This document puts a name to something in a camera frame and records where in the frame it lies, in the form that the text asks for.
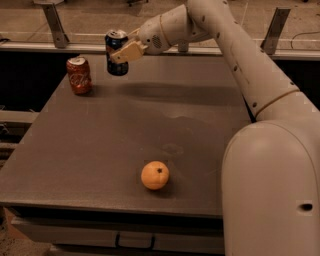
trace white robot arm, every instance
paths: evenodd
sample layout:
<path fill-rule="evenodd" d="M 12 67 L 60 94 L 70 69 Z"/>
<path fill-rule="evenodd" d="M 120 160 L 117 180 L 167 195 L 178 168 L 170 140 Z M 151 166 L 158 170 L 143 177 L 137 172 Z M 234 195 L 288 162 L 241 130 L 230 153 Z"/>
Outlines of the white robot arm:
<path fill-rule="evenodd" d="M 111 53 L 114 62 L 214 38 L 258 121 L 224 156 L 226 255 L 319 256 L 319 111 L 235 21 L 228 2 L 189 0 L 129 38 Z"/>

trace orange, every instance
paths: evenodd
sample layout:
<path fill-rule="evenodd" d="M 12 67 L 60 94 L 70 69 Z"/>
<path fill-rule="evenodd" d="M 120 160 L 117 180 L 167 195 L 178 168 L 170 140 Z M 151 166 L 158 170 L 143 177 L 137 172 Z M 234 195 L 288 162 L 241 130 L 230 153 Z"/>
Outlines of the orange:
<path fill-rule="evenodd" d="M 146 164 L 141 172 L 141 181 L 148 189 L 158 190 L 163 188 L 169 180 L 169 169 L 160 161 Z"/>

